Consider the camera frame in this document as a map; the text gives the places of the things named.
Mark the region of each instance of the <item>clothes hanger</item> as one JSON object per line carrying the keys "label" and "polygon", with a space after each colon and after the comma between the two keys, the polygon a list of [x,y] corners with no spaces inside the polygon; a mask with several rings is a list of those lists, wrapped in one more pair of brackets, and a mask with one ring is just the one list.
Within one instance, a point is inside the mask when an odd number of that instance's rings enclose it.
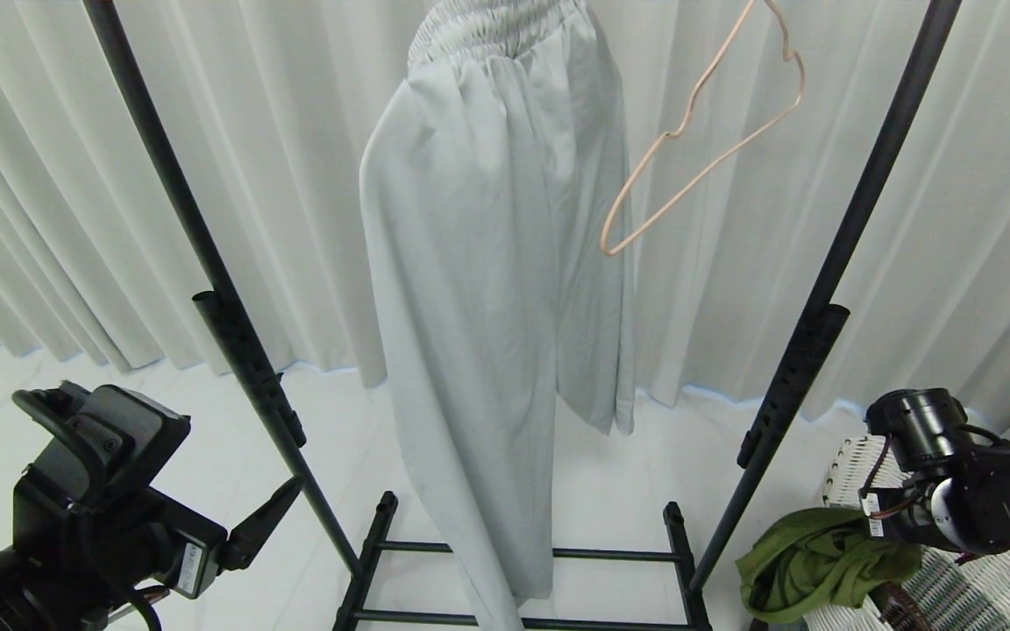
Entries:
{"label": "clothes hanger", "polygon": [[786,118],[786,115],[788,115],[789,112],[794,111],[794,108],[797,108],[798,105],[801,104],[801,96],[803,95],[803,93],[805,93],[805,64],[802,63],[801,61],[801,54],[799,54],[797,50],[794,50],[794,48],[790,48],[789,27],[787,27],[786,25],[786,17],[782,15],[781,9],[778,8],[778,4],[775,3],[774,0],[765,0],[765,1],[767,7],[769,7],[770,10],[774,12],[774,16],[778,17],[778,25],[779,27],[781,27],[782,61],[783,62],[793,61],[797,63],[799,81],[797,89],[797,99],[794,99],[794,104],[791,104],[790,107],[786,108],[785,111],[782,111],[780,115],[775,116],[774,119],[771,119],[770,123],[763,124],[762,127],[754,130],[754,132],[750,133],[749,136],[746,136],[746,138],[742,138],[740,142],[735,144],[732,148],[727,149],[726,151],[722,152],[720,156],[717,156],[717,159],[710,162],[707,165],[707,167],[704,168],[704,171],[699,172],[696,177],[693,177],[693,179],[691,179],[691,181],[689,181],[689,183],[685,185],[685,188],[681,189],[681,192],[678,192],[676,196],[673,196],[673,199],[669,200],[668,203],[662,205],[662,207],[658,209],[658,211],[654,212],[651,216],[649,216],[648,219],[646,219],[645,222],[642,223],[639,228],[637,228],[633,232],[630,232],[630,235],[626,236],[625,239],[622,239],[621,243],[616,244],[616,246],[614,246],[613,248],[608,246],[607,240],[609,238],[610,226],[613,226],[614,219],[617,218],[618,212],[621,211],[621,206],[622,204],[625,203],[626,196],[629,195],[629,189],[633,187],[634,183],[637,183],[637,179],[638,177],[641,176],[641,172],[645,171],[645,168],[648,166],[649,161],[653,160],[653,154],[656,154],[656,151],[662,147],[662,144],[666,140],[679,138],[679,136],[681,136],[681,133],[684,133],[686,128],[688,128],[688,124],[690,123],[691,119],[693,119],[693,110],[694,107],[696,107],[696,98],[701,94],[701,89],[704,88],[704,84],[707,83],[707,80],[710,79],[710,77],[712,77],[713,73],[716,71],[716,68],[719,65],[719,61],[722,60],[722,56],[724,56],[724,52],[727,51],[727,48],[730,46],[730,43],[734,39],[734,35],[736,35],[736,33],[738,32],[738,29],[741,27],[742,23],[746,21],[746,15],[748,15],[750,9],[752,9],[754,6],[754,0],[747,0],[746,7],[742,8],[742,12],[738,15],[738,19],[734,21],[734,25],[732,28],[730,28],[730,32],[728,33],[727,38],[724,39],[724,41],[722,41],[722,45],[719,47],[719,51],[716,52],[716,56],[714,56],[714,60],[712,60],[712,63],[708,65],[708,68],[704,71],[704,75],[701,76],[701,79],[699,79],[696,85],[694,86],[693,95],[688,100],[688,107],[685,108],[685,118],[684,120],[681,120],[681,127],[678,127],[673,131],[666,131],[665,133],[662,133],[662,135],[658,136],[656,140],[653,140],[652,146],[648,148],[648,151],[645,151],[645,155],[641,157],[640,163],[637,163],[637,167],[634,168],[633,173],[630,173],[629,179],[626,180],[624,187],[621,187],[621,191],[618,192],[618,196],[615,197],[614,204],[612,205],[612,207],[610,207],[610,212],[607,213],[606,215],[606,222],[602,224],[600,247],[603,254],[616,255],[618,254],[618,252],[622,251],[622,249],[628,246],[629,243],[633,242],[633,240],[636,239],[637,236],[640,236],[641,232],[647,230],[649,226],[652,226],[652,224],[656,222],[656,220],[662,219],[662,216],[665,215],[666,212],[669,212],[669,209],[673,208],[674,205],[676,205],[678,201],[681,200],[682,197],[684,197],[689,191],[693,190],[693,187],[696,187],[696,184],[698,184],[700,180],[704,179],[704,176],[708,175],[708,173],[712,171],[712,169],[716,168],[719,163],[727,160],[735,151],[744,147],[747,142],[756,138],[756,136],[760,135],[763,131],[766,131],[771,127],[774,127],[774,125],[778,123],[778,121],[780,121],[783,118]]}

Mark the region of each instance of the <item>sticker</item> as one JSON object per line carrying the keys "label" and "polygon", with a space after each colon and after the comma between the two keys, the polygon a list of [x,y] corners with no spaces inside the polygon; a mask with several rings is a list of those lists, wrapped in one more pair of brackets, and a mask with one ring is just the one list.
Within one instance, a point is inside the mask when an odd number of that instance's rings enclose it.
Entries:
{"label": "sticker", "polygon": [[197,577],[201,573],[201,556],[203,548],[186,542],[185,554],[182,554],[182,571],[177,576],[177,591],[192,596],[197,593]]}
{"label": "sticker", "polygon": [[[881,508],[879,508],[879,496],[874,493],[863,496],[860,499],[860,507],[863,508],[865,515],[875,515],[875,513],[881,511]],[[883,520],[869,518],[868,527],[871,528],[872,536],[883,536]]]}

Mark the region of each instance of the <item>curtain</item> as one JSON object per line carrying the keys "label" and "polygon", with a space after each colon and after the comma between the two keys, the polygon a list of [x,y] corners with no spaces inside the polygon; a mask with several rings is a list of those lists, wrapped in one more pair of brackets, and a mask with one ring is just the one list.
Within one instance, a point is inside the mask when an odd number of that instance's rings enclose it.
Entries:
{"label": "curtain", "polygon": [[[119,1],[185,176],[278,367],[384,379],[357,167],[431,0]],[[741,3],[592,0],[639,156],[676,127]],[[641,240],[640,385],[762,395],[887,111],[926,3],[783,3],[809,81],[794,113]],[[634,220],[783,105],[754,7]],[[225,366],[207,289],[79,3],[0,3],[0,343],[121,369]],[[853,311],[806,402],[949,388],[1010,423],[1010,1],[966,3],[836,301]]]}

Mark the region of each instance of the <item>white tile floor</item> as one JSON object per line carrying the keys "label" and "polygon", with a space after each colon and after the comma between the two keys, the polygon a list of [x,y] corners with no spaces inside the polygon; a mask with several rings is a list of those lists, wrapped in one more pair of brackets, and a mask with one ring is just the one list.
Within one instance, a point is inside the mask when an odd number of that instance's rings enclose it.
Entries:
{"label": "white tile floor", "polygon": [[[17,359],[0,348],[0,548],[10,542],[16,477],[48,440],[13,407],[11,392],[54,388],[61,380],[89,389],[115,383],[191,415],[192,434],[154,485],[227,527],[288,477],[229,376],[210,375],[204,366],[177,371],[168,362],[121,376],[84,356],[61,363],[39,351]],[[288,372],[284,388],[308,432],[304,454],[355,546],[385,490],[400,498],[394,538],[437,540],[403,470],[384,387],[365,390],[352,372],[324,376],[298,367]],[[662,509],[677,500],[691,546],[702,550],[741,474],[734,454],[753,410],[752,403],[733,405],[697,392],[687,392],[674,410],[638,396],[637,431],[630,436],[598,435],[562,410],[553,543],[667,550]],[[846,409],[794,426],[709,581],[705,596],[716,630],[737,630],[748,622],[738,601],[734,558],[779,516],[813,506],[839,441],[858,434],[858,416]],[[169,631],[316,630],[329,627],[347,584],[347,571],[300,499],[247,571],[221,575],[197,601],[172,596],[158,611]],[[467,611],[456,570],[443,554],[390,556],[378,571],[369,605]],[[530,602],[521,613],[649,622],[681,622],[683,616],[669,564],[570,559],[556,564],[553,598]],[[363,631],[400,627],[361,626]],[[143,626],[128,616],[115,628]]]}

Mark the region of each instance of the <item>black metal clothing rack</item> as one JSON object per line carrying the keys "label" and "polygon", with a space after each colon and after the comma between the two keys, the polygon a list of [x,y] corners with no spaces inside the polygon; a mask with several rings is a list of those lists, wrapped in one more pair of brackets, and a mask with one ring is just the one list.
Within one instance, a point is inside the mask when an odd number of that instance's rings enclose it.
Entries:
{"label": "black metal clothing rack", "polygon": [[[854,246],[867,226],[871,211],[881,195],[883,184],[894,167],[894,160],[906,139],[914,112],[925,95],[929,77],[940,57],[946,35],[956,16],[960,0],[930,0],[922,20],[918,38],[914,41],[907,67],[894,100],[883,121],[879,138],[861,176],[852,201],[848,204],[844,219],[829,248],[824,267],[810,293],[805,310],[801,313],[797,328],[787,344],[781,363],[771,380],[766,399],[763,400],[754,424],[747,432],[738,463],[746,470],[734,491],[719,526],[714,531],[701,565],[696,566],[693,552],[688,543],[684,516],[676,502],[671,502],[663,511],[663,522],[669,534],[670,550],[630,551],[592,550],[592,548],[554,548],[557,558],[606,559],[636,562],[671,562],[676,568],[681,583],[686,622],[681,624],[607,622],[592,620],[522,619],[525,628],[566,628],[567,630],[621,630],[621,631],[667,631],[710,630],[707,611],[704,606],[702,589],[719,560],[722,549],[737,526],[738,519],[745,511],[754,495],[762,477],[774,458],[779,444],[794,416],[801,410],[802,401],[828,356],[837,335],[844,327],[848,310],[832,304],[836,290]],[[129,114],[150,156],[158,176],[162,180],[166,195],[176,209],[182,228],[189,237],[197,259],[204,268],[212,285],[211,291],[193,296],[197,310],[205,324],[212,331],[221,351],[228,359],[229,366],[236,375],[237,382],[256,409],[280,455],[288,463],[292,475],[303,481],[303,493],[322,527],[329,536],[337,553],[348,570],[349,584],[345,590],[341,607],[337,610],[333,629],[352,631],[361,621],[404,622],[421,624],[448,624],[449,626],[476,626],[473,615],[425,614],[425,612],[405,612],[374,610],[366,607],[369,588],[372,587],[378,562],[384,552],[420,552],[439,554],[449,552],[443,543],[398,541],[389,539],[389,529],[398,502],[392,492],[385,492],[377,504],[369,535],[358,555],[348,542],[347,536],[337,523],[332,508],[325,500],[319,484],[300,449],[306,442],[302,424],[291,407],[280,384],[280,377],[270,363],[243,307],[236,286],[232,283],[220,251],[209,232],[204,216],[197,208],[196,199],[186,183],[181,164],[174,154],[160,116],[154,107],[150,93],[145,87],[141,72],[137,68],[135,56],[129,46],[127,35],[120,23],[119,13],[111,0],[84,0],[96,36],[100,40],[104,56],[107,57],[116,84],[123,93]]]}

